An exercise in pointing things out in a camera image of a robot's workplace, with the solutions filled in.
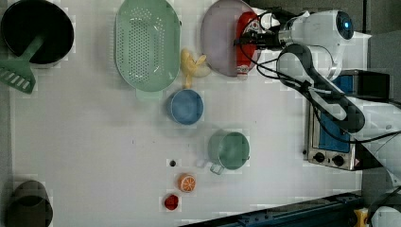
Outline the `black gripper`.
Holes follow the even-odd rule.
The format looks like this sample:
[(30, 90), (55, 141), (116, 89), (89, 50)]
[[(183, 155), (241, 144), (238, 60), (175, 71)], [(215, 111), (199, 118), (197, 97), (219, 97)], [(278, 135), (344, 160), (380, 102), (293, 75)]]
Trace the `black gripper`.
[(252, 44), (258, 49), (282, 50), (284, 45), (279, 40), (278, 32), (258, 33), (255, 31), (244, 32), (241, 38), (234, 40), (234, 45)]

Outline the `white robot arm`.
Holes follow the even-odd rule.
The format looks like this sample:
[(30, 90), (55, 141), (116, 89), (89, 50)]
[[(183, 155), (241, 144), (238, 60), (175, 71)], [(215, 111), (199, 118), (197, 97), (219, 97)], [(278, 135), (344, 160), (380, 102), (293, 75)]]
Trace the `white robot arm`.
[(264, 63), (253, 60), (257, 49), (278, 50), (273, 78), (296, 90), (312, 106), (317, 120), (324, 116), (365, 147), (386, 169), (393, 192), (369, 209), (371, 227), (400, 227), (400, 105), (345, 94), (333, 80), (340, 75), (344, 48), (354, 38), (353, 22), (341, 10), (292, 16), (278, 26), (265, 28), (263, 14), (246, 12), (237, 25), (237, 74)]

